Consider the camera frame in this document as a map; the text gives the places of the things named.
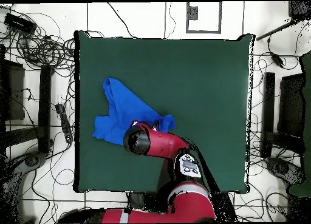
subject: green table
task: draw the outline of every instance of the green table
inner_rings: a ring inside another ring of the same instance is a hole
[[[174,116],[176,129],[170,131],[195,142],[221,191],[247,192],[253,40],[252,35],[238,41],[88,38],[75,32],[75,70],[80,73],[75,189],[157,190],[162,159],[130,155],[122,146],[92,136],[95,117],[108,115],[102,84],[111,77],[160,115]]]

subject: black border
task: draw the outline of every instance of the black border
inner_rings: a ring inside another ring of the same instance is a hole
[[[79,181],[80,181],[80,39],[79,31],[74,31],[73,39],[75,41],[75,180],[73,181],[73,191],[80,193]]]
[[[75,113],[75,125],[77,126],[75,130],[75,180],[73,181],[73,190],[76,193],[82,193],[79,191],[79,181],[80,181],[80,39],[79,39],[79,32],[84,32],[86,36],[89,38],[102,38],[102,37],[91,37],[86,31],[83,30],[76,30],[73,33],[73,38],[75,41],[75,53],[74,53],[74,61],[75,61],[75,74],[74,74],[74,79],[75,79],[75,107],[76,107],[76,113]],[[247,187],[247,192],[250,192],[250,186],[248,184],[248,178],[249,178],[249,168],[250,168],[250,128],[251,128],[251,99],[252,99],[252,94],[253,94],[253,77],[254,77],[254,67],[253,67],[253,61],[254,61],[254,53],[253,53],[253,48],[254,48],[254,43],[255,43],[255,35],[254,34],[243,34],[239,36],[236,40],[227,40],[227,39],[211,39],[211,40],[223,40],[223,41],[231,41],[231,42],[239,42],[241,41],[244,37],[247,35],[251,36],[251,41],[249,44],[249,50],[248,50],[248,59],[249,59],[249,84],[248,84],[248,89],[250,92],[250,96],[248,98],[248,115],[247,115],[247,120],[246,120],[246,127],[247,127],[247,140],[246,140],[246,170],[245,170],[245,176],[246,176],[246,181],[245,185]],[[140,38],[140,39],[161,39],[162,38]],[[209,39],[180,39],[180,40],[209,40]],[[240,193],[239,191],[232,190],[232,191],[226,191],[226,192],[235,192],[237,194],[246,194],[246,193]]]
[[[188,9],[190,2],[186,2],[186,34],[221,34],[221,17],[222,17],[222,2],[219,2],[219,14],[218,14],[218,31],[207,30],[189,30],[189,14]]]

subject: black frame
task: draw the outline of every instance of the black frame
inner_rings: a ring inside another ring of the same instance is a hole
[[[186,33],[187,34],[221,34],[221,17],[222,17],[222,2],[219,2],[219,17],[218,17],[218,30],[217,31],[207,31],[207,30],[189,30],[189,20],[190,19],[190,2],[186,2]]]

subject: white floor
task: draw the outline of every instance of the white floor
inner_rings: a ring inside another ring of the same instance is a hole
[[[152,2],[152,3],[112,3],[112,6],[118,11],[120,17],[127,24],[129,31],[132,35],[138,38],[164,38],[169,35],[169,38],[206,38],[206,39],[229,39],[235,40],[240,35],[246,33],[252,33],[256,36],[262,35],[276,27],[284,24],[290,18],[288,16],[288,2],[223,2],[222,3],[222,33],[217,34],[186,34],[185,33],[185,15],[186,15],[186,3],[185,2]],[[59,25],[60,33],[57,25],[54,21],[41,14],[30,14],[36,23],[45,29],[47,35],[55,35],[67,40],[73,38],[73,32],[75,30],[98,30],[105,37],[112,36],[126,36],[129,34],[123,25],[123,23],[117,18],[113,10],[106,3],[92,3],[92,4],[15,4],[13,7],[18,12],[22,13],[43,13],[51,18]],[[0,21],[3,21],[4,15],[7,11],[0,9]],[[270,48],[273,52],[279,55],[293,55],[296,48],[296,40],[298,33],[302,29],[305,23],[301,22],[296,26],[283,30],[271,38]],[[5,31],[4,26],[0,27],[0,31]],[[306,27],[299,36],[298,48],[296,55],[302,55],[310,50],[309,45],[309,28]],[[255,42],[254,47],[254,63],[259,59],[259,56],[268,51],[267,39],[263,39]],[[262,56],[261,59],[266,60],[267,65],[272,63],[269,56]],[[286,57],[287,68],[292,68],[296,65],[296,59],[293,57]],[[254,86],[256,86],[262,77],[262,73],[259,70],[265,67],[265,61],[261,60],[259,65],[255,65],[254,73]],[[300,73],[300,65],[293,70],[284,70],[276,66],[275,64],[269,65],[266,69],[268,72],[275,72],[276,74],[276,89],[275,95],[279,93],[279,83],[283,76],[291,75],[294,73]],[[52,80],[52,103],[57,103],[59,95],[66,96],[67,87],[69,84],[69,78],[62,78],[59,75],[54,75]],[[24,80],[24,87],[29,88],[35,98],[39,97],[39,72],[27,71]],[[262,101],[262,95],[259,91],[262,91],[262,84],[259,88],[253,90],[252,104],[258,104]],[[276,99],[275,106],[275,128],[278,122],[278,97]],[[74,109],[74,99],[71,100],[72,107]],[[26,109],[32,117],[35,124],[38,124],[38,103],[33,100],[24,102]],[[70,115],[73,112],[71,108],[68,108],[67,114]],[[252,122],[256,122],[256,116],[258,122],[261,121],[261,104],[254,107],[252,110]],[[51,137],[53,138],[58,132],[61,131],[60,120],[56,117],[56,113],[51,111]],[[70,123],[74,123],[74,117],[70,119]],[[7,122],[7,130],[10,129],[9,122]],[[25,117],[23,121],[12,121],[11,124],[31,124],[29,118]],[[11,126],[11,129],[16,129],[25,126]],[[261,125],[252,124],[252,131],[260,131]],[[12,146],[11,149],[7,149],[7,155],[14,158],[21,155],[36,141],[30,141],[17,146]],[[56,137],[55,141],[55,153],[62,151],[66,148],[63,134],[60,133]],[[115,208],[126,206],[126,196],[121,192],[108,192],[108,191],[90,191],[85,194],[77,194],[72,190],[72,171],[64,169],[74,170],[75,153],[74,146],[72,146],[64,155],[60,158],[60,155],[53,157],[52,161],[49,160],[46,164],[38,169],[38,174],[34,188],[40,195],[50,200],[50,208],[44,215],[42,222],[54,223],[63,212],[69,211],[74,208],[84,208],[85,206],[91,208]],[[252,161],[258,161],[258,158],[251,158]],[[59,185],[54,182],[50,173],[50,165],[57,164],[52,168],[53,177],[57,177],[59,183],[69,183],[68,185]],[[299,164],[297,158],[294,159],[296,164]],[[262,201],[266,199],[272,192],[280,192],[286,195],[285,186],[277,178],[270,175],[266,169],[263,168],[264,164],[253,165],[250,167],[249,182],[251,189],[248,194],[238,195],[231,194],[234,197],[234,206],[236,208],[237,215],[241,217],[250,217],[249,221],[270,222],[265,203]],[[48,203],[41,197],[38,197],[31,190],[31,183],[34,178],[34,172],[31,172],[24,183],[24,213],[26,216],[36,216],[36,222],[46,210]],[[269,200],[269,204],[272,206],[282,206],[284,210],[287,209],[287,201],[280,195],[272,195]],[[273,213],[275,210],[271,209],[271,217],[273,221],[283,222],[285,217],[279,212]]]

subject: blue towel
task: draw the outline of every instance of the blue towel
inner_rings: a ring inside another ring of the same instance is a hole
[[[169,128],[175,129],[171,114],[161,117],[119,80],[106,78],[103,89],[109,102],[109,116],[96,117],[93,137],[123,145],[124,134],[133,120],[158,123],[158,130],[161,132],[167,133]]]

